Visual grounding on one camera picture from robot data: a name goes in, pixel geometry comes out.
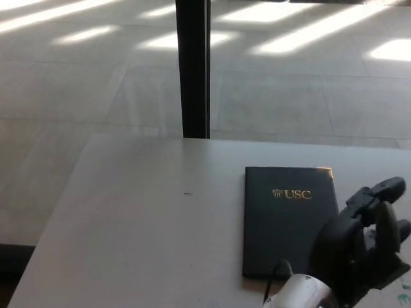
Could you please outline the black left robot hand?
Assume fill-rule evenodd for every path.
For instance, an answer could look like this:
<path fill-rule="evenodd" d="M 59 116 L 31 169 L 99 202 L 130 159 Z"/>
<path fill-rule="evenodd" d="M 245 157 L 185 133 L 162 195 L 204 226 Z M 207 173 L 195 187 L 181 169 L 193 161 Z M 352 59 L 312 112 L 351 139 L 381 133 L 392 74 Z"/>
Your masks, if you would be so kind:
<path fill-rule="evenodd" d="M 410 221 L 397 219 L 392 206 L 405 190 L 400 176 L 362 187 L 319 232 L 308 273 L 332 289 L 339 307 L 354 307 L 410 270 L 398 255 Z"/>

